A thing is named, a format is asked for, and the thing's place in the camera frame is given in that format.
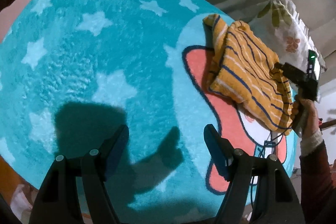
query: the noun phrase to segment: maroon sleeve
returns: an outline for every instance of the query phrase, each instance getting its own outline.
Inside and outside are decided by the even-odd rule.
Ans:
[[[301,161],[301,206],[307,223],[327,204],[334,188],[325,143]]]

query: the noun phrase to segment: star-patterned blanket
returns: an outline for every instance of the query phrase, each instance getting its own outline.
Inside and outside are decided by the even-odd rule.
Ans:
[[[255,155],[271,133],[204,90],[213,13],[233,22],[205,0],[32,0],[0,44],[0,154],[39,188],[55,156],[84,155],[127,124],[105,183],[121,222],[215,216],[227,183],[204,126]],[[290,134],[261,156],[277,153],[291,173],[295,146]],[[88,213],[80,179],[78,189]]]

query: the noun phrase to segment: silver screw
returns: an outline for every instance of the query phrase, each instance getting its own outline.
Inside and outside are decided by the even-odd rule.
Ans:
[[[64,159],[64,156],[63,155],[58,155],[56,157],[56,161],[62,161]]]
[[[244,154],[244,151],[241,150],[240,148],[236,148],[234,151],[235,155],[237,156],[241,156],[242,154]]]
[[[92,150],[90,151],[90,155],[91,155],[91,156],[98,155],[98,153],[99,153],[98,149],[92,149]]]
[[[273,160],[273,161],[277,161],[278,157],[277,157],[277,155],[271,154],[271,155],[269,155],[269,159]]]

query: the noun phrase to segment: human hand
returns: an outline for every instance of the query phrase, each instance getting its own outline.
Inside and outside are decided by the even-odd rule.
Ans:
[[[300,103],[308,111],[308,118],[306,127],[302,133],[302,139],[309,138],[319,129],[319,115],[313,101],[308,99],[302,99],[300,96],[295,96],[295,102],[293,103],[291,119],[294,120],[295,116],[299,113]]]

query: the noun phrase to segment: yellow striped cloth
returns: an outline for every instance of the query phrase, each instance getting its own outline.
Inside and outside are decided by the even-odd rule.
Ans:
[[[242,103],[270,130],[288,135],[293,102],[288,79],[274,68],[278,55],[255,37],[245,22],[228,26],[217,14],[203,21],[212,28],[215,50],[209,91]]]

